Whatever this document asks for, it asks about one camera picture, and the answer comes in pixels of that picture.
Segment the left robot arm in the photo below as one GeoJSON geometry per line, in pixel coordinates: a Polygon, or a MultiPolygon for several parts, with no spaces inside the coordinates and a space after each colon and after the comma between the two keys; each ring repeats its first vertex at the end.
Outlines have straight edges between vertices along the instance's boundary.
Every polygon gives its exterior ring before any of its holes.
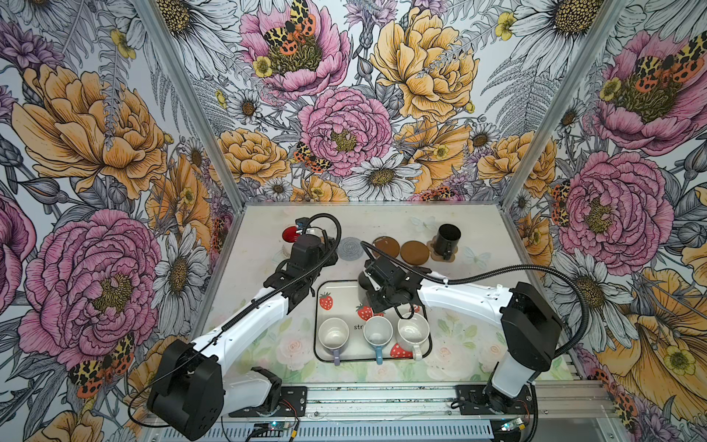
{"type": "Polygon", "coordinates": [[[149,386],[147,410],[195,441],[224,415],[274,401],[281,381],[270,371],[252,368],[231,384],[224,375],[258,337],[310,294],[322,268],[337,263],[341,239],[300,235],[289,258],[248,304],[191,342],[169,345],[149,386]]]}

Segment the black mug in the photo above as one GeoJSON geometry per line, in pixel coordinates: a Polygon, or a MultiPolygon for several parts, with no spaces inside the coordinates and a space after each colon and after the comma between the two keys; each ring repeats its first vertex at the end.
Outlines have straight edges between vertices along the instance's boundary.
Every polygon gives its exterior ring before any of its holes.
{"type": "Polygon", "coordinates": [[[460,242],[461,230],[452,224],[442,224],[438,228],[435,238],[436,252],[448,259],[451,256],[454,247],[458,246],[458,243],[460,242]]]}

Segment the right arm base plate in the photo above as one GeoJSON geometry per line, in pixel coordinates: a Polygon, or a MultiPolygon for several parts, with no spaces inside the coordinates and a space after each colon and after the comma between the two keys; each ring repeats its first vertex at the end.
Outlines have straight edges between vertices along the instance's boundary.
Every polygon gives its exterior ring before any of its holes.
{"type": "Polygon", "coordinates": [[[455,392],[462,415],[531,415],[537,409],[528,385],[516,397],[505,396],[491,384],[461,384],[455,387],[455,392]]]}

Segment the grey mug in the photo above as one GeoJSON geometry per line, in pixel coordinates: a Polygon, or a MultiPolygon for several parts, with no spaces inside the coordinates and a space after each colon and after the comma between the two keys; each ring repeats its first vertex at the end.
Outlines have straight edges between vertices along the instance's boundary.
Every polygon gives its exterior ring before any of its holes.
{"type": "Polygon", "coordinates": [[[359,274],[357,278],[359,285],[358,299],[363,306],[370,306],[370,296],[375,294],[374,287],[366,272],[359,274]]]}

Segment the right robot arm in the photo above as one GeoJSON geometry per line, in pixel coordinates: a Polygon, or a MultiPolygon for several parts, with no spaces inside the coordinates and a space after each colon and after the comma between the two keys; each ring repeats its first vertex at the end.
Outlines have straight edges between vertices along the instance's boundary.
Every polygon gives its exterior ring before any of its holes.
{"type": "Polygon", "coordinates": [[[523,389],[551,368],[558,349],[561,320],[533,285],[514,287],[462,283],[443,274],[397,265],[385,257],[368,261],[358,283],[375,313],[412,304],[447,309],[502,329],[506,354],[472,402],[507,413],[523,398],[523,389]]]}

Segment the scratched dark wooden coaster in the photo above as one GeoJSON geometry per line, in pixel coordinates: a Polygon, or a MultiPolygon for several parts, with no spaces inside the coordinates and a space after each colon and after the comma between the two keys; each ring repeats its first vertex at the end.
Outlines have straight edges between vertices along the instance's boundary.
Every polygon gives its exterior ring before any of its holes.
{"type": "Polygon", "coordinates": [[[400,254],[401,245],[399,244],[399,241],[389,236],[380,236],[376,238],[373,241],[373,246],[393,258],[397,258],[400,254]]]}

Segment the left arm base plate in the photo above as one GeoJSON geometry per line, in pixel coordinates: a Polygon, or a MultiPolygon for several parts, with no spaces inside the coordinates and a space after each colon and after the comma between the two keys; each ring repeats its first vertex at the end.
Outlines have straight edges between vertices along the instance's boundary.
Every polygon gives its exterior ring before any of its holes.
{"type": "Polygon", "coordinates": [[[279,387],[269,392],[263,404],[228,414],[231,418],[303,417],[307,409],[307,387],[279,387]]]}

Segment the white mug purple handle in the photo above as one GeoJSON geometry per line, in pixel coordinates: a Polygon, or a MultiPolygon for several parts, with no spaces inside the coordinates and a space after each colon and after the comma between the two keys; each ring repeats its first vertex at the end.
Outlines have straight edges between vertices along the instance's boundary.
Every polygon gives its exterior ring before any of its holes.
{"type": "Polygon", "coordinates": [[[318,339],[323,348],[333,357],[333,364],[340,366],[342,352],[350,336],[348,323],[341,318],[327,318],[318,329],[318,339]]]}

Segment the grey braided coaster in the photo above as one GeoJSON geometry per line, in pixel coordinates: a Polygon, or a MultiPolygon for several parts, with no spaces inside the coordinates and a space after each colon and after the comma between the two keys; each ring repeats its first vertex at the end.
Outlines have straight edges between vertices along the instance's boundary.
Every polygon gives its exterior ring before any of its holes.
{"type": "Polygon", "coordinates": [[[346,262],[354,262],[365,254],[360,239],[347,237],[340,241],[337,248],[338,257],[346,262]]]}

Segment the red interior mug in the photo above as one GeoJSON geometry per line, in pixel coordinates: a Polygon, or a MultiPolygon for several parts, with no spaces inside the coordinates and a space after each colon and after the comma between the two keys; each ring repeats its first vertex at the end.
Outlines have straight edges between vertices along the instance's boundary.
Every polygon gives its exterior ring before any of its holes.
{"type": "Polygon", "coordinates": [[[292,246],[299,238],[300,232],[297,226],[290,226],[282,232],[282,252],[285,258],[291,256],[292,246]]]}

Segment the paw shaped wooden coaster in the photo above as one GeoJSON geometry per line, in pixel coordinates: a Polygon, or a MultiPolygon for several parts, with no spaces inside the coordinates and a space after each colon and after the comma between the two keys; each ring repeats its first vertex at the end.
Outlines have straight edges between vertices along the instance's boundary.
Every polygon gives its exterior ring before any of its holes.
{"type": "Polygon", "coordinates": [[[435,245],[436,245],[436,238],[431,239],[426,243],[426,246],[429,250],[430,253],[430,259],[435,261],[435,262],[445,262],[445,263],[453,263],[456,260],[456,256],[458,253],[458,246],[455,246],[453,249],[453,252],[451,256],[447,259],[443,255],[438,254],[435,250],[435,245]]]}

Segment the plain round wooden coaster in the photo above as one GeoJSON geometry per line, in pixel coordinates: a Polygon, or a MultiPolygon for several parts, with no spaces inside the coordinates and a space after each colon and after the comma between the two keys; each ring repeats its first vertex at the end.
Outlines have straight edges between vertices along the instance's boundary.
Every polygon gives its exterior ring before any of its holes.
{"type": "Polygon", "coordinates": [[[409,265],[422,266],[430,257],[429,248],[421,241],[407,241],[401,245],[400,257],[409,265]]]}

